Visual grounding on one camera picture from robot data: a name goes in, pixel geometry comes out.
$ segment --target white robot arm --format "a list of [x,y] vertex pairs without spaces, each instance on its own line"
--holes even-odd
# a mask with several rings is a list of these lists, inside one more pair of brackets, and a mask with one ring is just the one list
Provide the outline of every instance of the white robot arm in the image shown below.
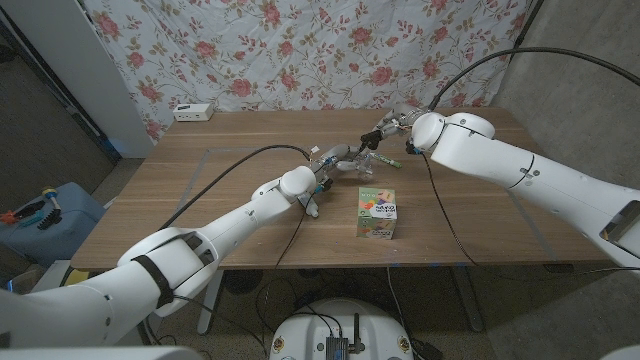
[[114,344],[150,313],[166,316],[182,307],[185,301],[174,295],[195,296],[235,247],[315,187],[314,172],[300,166],[205,227],[167,228],[146,237],[113,270],[29,295],[0,291],[3,343],[11,348]]
[[447,117],[402,104],[372,133],[383,139],[409,130],[408,150],[429,152],[441,165],[524,197],[573,226],[620,266],[640,267],[640,191],[495,140],[491,123],[473,114]]

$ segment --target black strap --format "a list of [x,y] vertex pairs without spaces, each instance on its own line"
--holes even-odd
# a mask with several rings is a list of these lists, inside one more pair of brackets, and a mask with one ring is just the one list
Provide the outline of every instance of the black strap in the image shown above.
[[158,289],[160,289],[160,298],[158,299],[156,309],[159,309],[160,307],[172,302],[173,289],[169,286],[169,281],[160,271],[160,269],[158,269],[158,266],[153,262],[153,260],[149,259],[146,255],[140,255],[131,260],[136,261],[140,265],[142,265],[142,267],[147,270],[149,275],[151,275],[156,285],[158,285]]

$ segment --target wooden table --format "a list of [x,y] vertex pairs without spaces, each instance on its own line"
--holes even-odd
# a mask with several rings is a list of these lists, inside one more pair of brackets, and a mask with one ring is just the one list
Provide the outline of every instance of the wooden table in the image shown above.
[[[113,268],[118,258],[153,233],[171,214],[224,169],[258,147],[291,144],[320,153],[340,143],[358,145],[387,110],[242,112],[215,114],[208,122],[175,123],[140,166],[72,259],[85,270]],[[499,108],[439,109],[471,112],[493,123],[496,138],[540,153],[513,117]],[[466,264],[438,206],[421,156],[389,138],[378,152],[402,169],[374,162],[370,183],[355,173],[336,176],[331,190],[314,197],[317,219],[306,218],[279,268],[433,266]],[[249,200],[261,184],[303,165],[292,150],[269,150],[233,170],[175,223],[200,227]],[[458,236],[481,264],[599,261],[606,257],[552,215],[491,183],[431,162],[433,176]],[[393,240],[356,238],[358,187],[395,189],[398,225]],[[302,214],[293,206],[275,224],[258,230],[221,267],[274,268]]]

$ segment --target floral wallpaper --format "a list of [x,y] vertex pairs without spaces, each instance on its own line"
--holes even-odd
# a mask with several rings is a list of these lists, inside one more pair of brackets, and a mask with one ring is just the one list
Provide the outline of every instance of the floral wallpaper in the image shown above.
[[[482,56],[513,47],[527,0],[84,0],[148,135],[179,103],[216,111],[425,106]],[[483,106],[507,58],[441,106]]]

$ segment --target colorful carton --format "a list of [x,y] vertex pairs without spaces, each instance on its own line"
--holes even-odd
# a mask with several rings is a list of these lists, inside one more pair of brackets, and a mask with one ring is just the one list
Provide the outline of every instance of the colorful carton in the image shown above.
[[391,239],[397,220],[395,191],[360,188],[357,237]]

